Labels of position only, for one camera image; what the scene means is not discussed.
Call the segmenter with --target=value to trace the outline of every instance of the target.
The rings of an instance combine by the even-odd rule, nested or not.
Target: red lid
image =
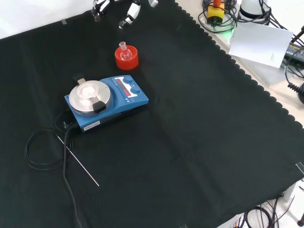
[[[220,6],[221,5],[221,0],[213,0],[213,5],[214,6]]]
[[[122,50],[120,47],[115,51],[116,64],[122,70],[131,70],[138,66],[138,54],[136,48],[129,45],[127,45],[127,48],[132,52],[132,58],[130,60],[121,59],[120,53]]]

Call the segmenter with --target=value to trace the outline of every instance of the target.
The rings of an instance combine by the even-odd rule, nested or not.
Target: black wire
[[[281,215],[276,221],[275,221],[275,223],[276,222],[278,222],[279,221],[279,219],[281,218],[281,217],[283,217],[288,211],[289,211],[289,209],[290,209],[290,206],[292,205],[292,203],[293,203],[293,201],[294,201],[294,199],[295,199],[295,196],[293,197],[293,200],[291,201],[291,203],[289,204],[289,206],[288,206],[288,208],[287,208],[287,210],[284,212],[284,214],[283,215]]]
[[[38,163],[35,161],[32,161],[29,158],[29,149],[30,146],[32,144],[32,142],[41,134],[41,133],[52,133],[54,134],[56,137],[59,137],[61,140],[63,139],[63,136],[65,134],[64,131],[62,131],[58,125],[57,125],[57,121],[59,119],[59,117],[61,117],[64,113],[63,112],[61,114],[59,114],[54,121],[54,127],[42,127],[40,129],[37,129],[28,139],[27,144],[25,146],[25,150],[24,150],[24,158],[25,161],[27,163],[27,165],[35,170],[39,170],[39,171],[50,171],[50,170],[56,170],[59,169],[60,167],[62,167],[62,159],[59,159],[57,161],[53,161],[53,162],[47,162],[47,163]],[[69,140],[68,143],[68,148],[70,148],[70,150],[73,149],[73,141]]]
[[[262,226],[263,226],[263,228],[264,228],[264,222],[263,222],[262,210],[260,210],[260,212],[261,212]]]
[[[67,169],[67,141],[68,141],[68,137],[69,137],[69,134],[71,132],[71,130],[73,130],[74,128],[77,128],[78,127],[78,124],[77,123],[73,123],[71,124],[67,131],[66,131],[66,134],[65,134],[65,139],[64,139],[64,157],[63,157],[63,171],[62,171],[62,176],[63,176],[63,180],[66,184],[66,187],[70,193],[70,196],[71,196],[71,199],[72,199],[72,202],[73,202],[73,206],[74,206],[74,213],[75,213],[75,217],[76,217],[76,221],[79,225],[80,228],[83,228],[82,224],[81,224],[81,221],[78,217],[78,209],[77,209],[77,202],[76,202],[76,199],[75,199],[75,196],[73,194],[73,191],[72,191],[72,188],[67,180],[67,176],[66,176],[66,169]]]
[[[271,228],[271,221],[272,221],[272,218],[271,218],[269,212],[268,212],[265,208],[258,207],[258,206],[256,206],[256,207],[254,207],[253,209],[247,211],[246,223],[247,223],[247,225],[248,225],[248,228],[252,228],[252,227],[250,226],[249,222],[248,222],[248,214],[249,214],[249,212],[251,212],[252,210],[260,210],[261,212],[265,213],[266,216],[267,216],[267,218],[268,218],[268,227],[267,227],[267,228]]]
[[[271,14],[270,15],[270,17],[272,17],[272,18],[270,18],[270,20],[272,21],[272,23],[271,24],[273,24],[273,22],[277,25],[275,25],[276,27],[279,27],[279,28],[281,28],[281,29],[285,29],[285,30],[288,30],[287,28],[285,28],[283,25],[281,25],[279,22],[278,22],[278,20],[274,17],[274,15],[273,14]],[[294,42],[297,42],[300,46],[304,46],[304,41],[302,41],[298,36],[296,36],[295,34],[293,34],[293,36],[294,36],[294,38],[292,38],[292,40],[294,41]]]
[[[304,50],[304,47],[301,48],[301,49],[299,49],[299,50],[297,50],[296,52],[294,52],[294,53],[289,57],[289,59],[288,59],[288,61],[287,61],[287,64],[285,65],[285,78],[286,78],[288,84],[292,84],[292,83],[288,80],[288,77],[287,77],[287,69],[290,70],[290,68],[289,68],[290,61],[291,61],[291,59],[292,59],[297,53],[299,53],[299,52],[302,51],[302,50]]]
[[[269,206],[271,206],[272,211],[275,212],[275,217],[276,217],[276,220],[277,220],[277,214],[276,214],[276,211],[275,211],[274,207],[269,203],[269,201],[267,201],[267,203],[269,204]]]
[[[299,68],[297,66],[295,66],[295,69],[297,70],[297,72],[302,76],[302,78],[304,78],[303,73],[299,70]]]
[[[62,171],[62,176],[63,176],[63,180],[64,183],[68,189],[68,192],[70,194],[71,200],[73,202],[73,207],[74,207],[74,212],[75,212],[75,217],[76,217],[76,221],[79,225],[80,228],[83,228],[81,221],[78,217],[78,210],[77,210],[77,202],[75,200],[72,188],[67,180],[67,176],[66,176],[66,169],[67,169],[67,162],[69,161],[70,158],[70,153],[67,153],[67,147],[72,150],[73,147],[73,141],[69,139],[69,134],[71,132],[72,129],[77,128],[78,124],[77,123],[72,123],[69,125],[68,129],[66,130],[66,132],[62,131],[58,125],[57,125],[57,120],[59,119],[59,117],[63,115],[63,113],[61,113],[59,116],[56,117],[55,121],[54,121],[54,126],[55,127],[44,127],[41,129],[36,130],[28,139],[27,144],[25,146],[25,152],[24,152],[24,157],[25,157],[25,161],[27,163],[27,165],[35,170],[39,170],[39,171],[50,171],[50,170],[54,170],[54,169],[58,169],[60,167],[63,167],[63,171]],[[29,148],[31,143],[34,141],[34,139],[40,135],[43,132],[48,132],[48,133],[53,133],[56,137],[59,137],[59,134],[64,133],[64,149],[63,149],[63,159],[60,159],[58,161],[55,162],[48,162],[48,163],[37,163],[32,161],[29,158]]]

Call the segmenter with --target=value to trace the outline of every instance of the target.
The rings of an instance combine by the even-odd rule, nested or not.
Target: white table
[[[183,8],[183,10],[186,10],[186,12],[189,13],[199,24],[198,15],[203,10],[201,5],[202,0],[176,0],[176,2]],[[303,16],[302,12],[304,10],[303,0],[296,0],[292,5],[287,5],[286,1],[284,0],[268,0],[268,5],[272,7],[274,16],[283,26],[292,30],[295,34],[300,32],[301,27],[304,25],[304,21],[301,18]],[[226,38],[227,36],[215,35],[210,32],[208,32],[208,34],[212,37],[216,44],[220,46],[222,50],[226,51],[226,53],[229,52],[230,44]],[[287,87],[288,83],[283,80],[278,84],[268,86],[262,80],[260,80],[259,74],[280,74],[279,69],[276,70],[270,69],[267,66],[261,66],[258,67],[257,70],[257,66],[259,64],[243,60],[238,57],[232,58],[236,60],[236,63],[240,66],[241,69],[246,72],[246,74],[251,75],[252,79],[256,80],[259,85],[263,86],[264,89],[271,94],[271,96],[277,99],[277,102],[282,104],[283,108],[289,111],[290,115],[294,116],[296,121],[300,122],[304,126],[304,104],[302,104],[298,99],[297,93]],[[293,77],[290,79],[290,81],[298,86],[304,82],[298,77]],[[290,200],[290,198],[293,196],[295,186],[296,184],[291,186],[286,191],[286,201]],[[232,227],[239,217],[240,215],[236,215],[234,218],[222,224],[218,228]]]

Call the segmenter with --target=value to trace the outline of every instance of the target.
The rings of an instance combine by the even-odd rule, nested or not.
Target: black tablecloth
[[[131,74],[149,97],[137,114],[76,132],[68,178],[91,228],[214,228],[274,198],[299,180],[302,126],[245,75],[172,0],[145,2],[136,23],[117,32],[126,3],[94,23],[89,13],[0,41],[0,227],[76,227],[61,170],[24,161],[31,133],[67,106],[72,77]],[[140,65],[115,65],[120,41]],[[36,161],[62,145],[37,138]]]

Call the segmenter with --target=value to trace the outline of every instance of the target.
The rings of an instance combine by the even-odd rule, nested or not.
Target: metal rod
[[[58,135],[57,135],[57,138],[62,142],[62,144],[64,144],[64,142],[61,140],[61,138]],[[86,171],[86,173],[92,178],[92,180],[95,182],[95,184],[97,184],[97,186],[99,187],[99,184],[94,180],[92,175],[86,170],[86,168],[81,164],[81,162],[77,159],[77,157],[71,152],[71,150],[67,146],[66,146],[66,148],[68,149],[68,151],[70,151],[71,155],[73,155],[73,157],[77,160],[77,162],[81,165],[81,167]]]

